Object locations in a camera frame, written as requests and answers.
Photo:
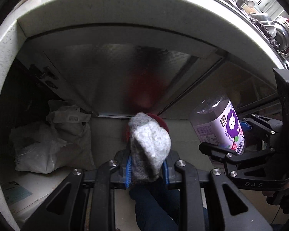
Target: barcode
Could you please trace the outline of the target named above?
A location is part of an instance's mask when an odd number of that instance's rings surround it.
[[[200,135],[213,134],[211,126],[198,127],[197,131]]]

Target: hand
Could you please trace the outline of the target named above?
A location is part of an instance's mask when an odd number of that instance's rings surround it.
[[[280,190],[283,191],[284,195],[289,195],[289,181]],[[262,194],[267,197],[273,197],[274,191],[262,191]]]

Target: clear plastic bottle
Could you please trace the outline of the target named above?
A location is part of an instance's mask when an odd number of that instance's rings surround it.
[[[244,134],[231,101],[226,95],[204,100],[190,113],[190,122],[201,142],[216,144],[243,154]],[[213,160],[211,162],[217,167],[222,165]]]

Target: gray cloth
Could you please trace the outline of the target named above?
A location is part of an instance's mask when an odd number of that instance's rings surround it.
[[[133,179],[155,181],[170,151],[168,132],[144,113],[129,121]]]

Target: bottle label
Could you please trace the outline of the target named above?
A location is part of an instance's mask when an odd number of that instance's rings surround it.
[[[243,150],[245,139],[231,101],[229,101],[223,113],[214,121],[193,126],[193,128],[201,142],[229,148],[235,150],[238,154]]]

